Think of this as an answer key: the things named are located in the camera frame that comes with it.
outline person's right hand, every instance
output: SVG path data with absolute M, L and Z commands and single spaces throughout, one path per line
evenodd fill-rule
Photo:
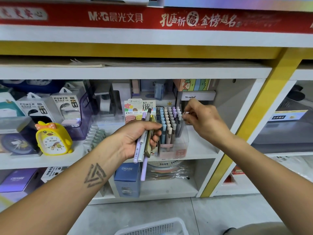
M 191 124 L 202 138 L 214 146 L 221 148 L 234 137 L 219 116 L 215 106 L 205 106 L 192 98 L 184 110 L 189 112 L 189 114 L 182 115 L 186 123 Z

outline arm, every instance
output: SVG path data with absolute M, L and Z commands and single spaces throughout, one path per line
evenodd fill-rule
M 137 121 L 120 128 L 93 151 L 32 194 L 0 213 L 0 234 L 67 234 L 115 170 L 135 153 L 135 140 L 161 124 Z M 153 147 L 159 140 L 156 131 Z
M 191 99 L 185 111 L 184 120 L 240 166 L 293 234 L 312 233 L 313 183 L 232 134 L 214 106 Z

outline triangle tattoo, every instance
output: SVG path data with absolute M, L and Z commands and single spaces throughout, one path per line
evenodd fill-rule
M 91 164 L 84 183 L 88 184 L 87 188 L 89 188 L 103 183 L 105 177 L 106 174 L 98 163 L 95 166 Z

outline red banner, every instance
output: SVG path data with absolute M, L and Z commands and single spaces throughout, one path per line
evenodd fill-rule
M 313 33 L 313 13 L 0 2 L 0 24 Z

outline tile floor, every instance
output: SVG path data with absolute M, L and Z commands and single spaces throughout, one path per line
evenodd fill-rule
M 119 229 L 173 217 L 185 222 L 190 235 L 220 235 L 229 227 L 281 221 L 261 195 L 181 198 L 89 205 L 68 235 L 114 235 Z

